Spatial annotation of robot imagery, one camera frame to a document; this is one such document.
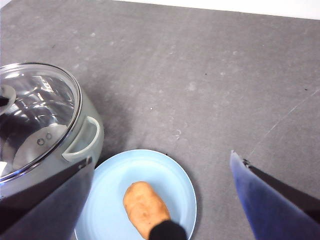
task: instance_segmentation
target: pot lid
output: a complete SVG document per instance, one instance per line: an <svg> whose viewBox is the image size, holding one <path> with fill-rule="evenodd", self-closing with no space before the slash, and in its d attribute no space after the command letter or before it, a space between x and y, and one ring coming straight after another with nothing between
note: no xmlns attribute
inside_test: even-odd
<svg viewBox="0 0 320 240"><path fill-rule="evenodd" d="M74 77L41 63L0 68L0 181L35 164L73 125L81 92Z"/></svg>

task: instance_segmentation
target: gray floor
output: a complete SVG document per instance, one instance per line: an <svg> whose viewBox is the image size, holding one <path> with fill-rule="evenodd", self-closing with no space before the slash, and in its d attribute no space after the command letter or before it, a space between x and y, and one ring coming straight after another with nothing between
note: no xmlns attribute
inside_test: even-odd
<svg viewBox="0 0 320 240"><path fill-rule="evenodd" d="M72 72L104 119L102 160L143 148L185 168L198 240L254 239L232 149L320 198L319 40L320 21L237 12L109 0L1 9L1 65Z"/></svg>

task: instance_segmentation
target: pot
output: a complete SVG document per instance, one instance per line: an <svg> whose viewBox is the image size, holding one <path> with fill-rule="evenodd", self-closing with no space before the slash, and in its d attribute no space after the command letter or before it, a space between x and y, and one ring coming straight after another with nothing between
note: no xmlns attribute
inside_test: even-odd
<svg viewBox="0 0 320 240"><path fill-rule="evenodd" d="M66 239L102 151L102 120L76 79L59 67L6 65L0 83L0 238L27 239L27 231L37 239L41 228L56 224L63 230L52 239Z"/></svg>

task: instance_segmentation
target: light blue plate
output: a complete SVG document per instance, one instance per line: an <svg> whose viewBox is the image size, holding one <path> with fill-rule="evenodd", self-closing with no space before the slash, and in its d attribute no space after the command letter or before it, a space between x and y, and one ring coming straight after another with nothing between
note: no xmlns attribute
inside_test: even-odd
<svg viewBox="0 0 320 240"><path fill-rule="evenodd" d="M163 199L171 219L191 238L197 201L192 183L172 158L152 150L130 150L103 162L95 171L90 194L75 227L78 240L143 240L123 206L127 188L146 181Z"/></svg>

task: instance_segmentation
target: pot handle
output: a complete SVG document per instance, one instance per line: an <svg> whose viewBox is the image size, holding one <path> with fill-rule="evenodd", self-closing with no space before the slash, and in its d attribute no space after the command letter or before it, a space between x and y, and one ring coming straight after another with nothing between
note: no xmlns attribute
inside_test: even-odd
<svg viewBox="0 0 320 240"><path fill-rule="evenodd" d="M99 122L87 116L81 126L78 135L75 137L70 146L62 153L65 160L74 162L88 157L92 157L93 161L99 156L95 156L96 148L99 147L102 141L101 127Z"/></svg>

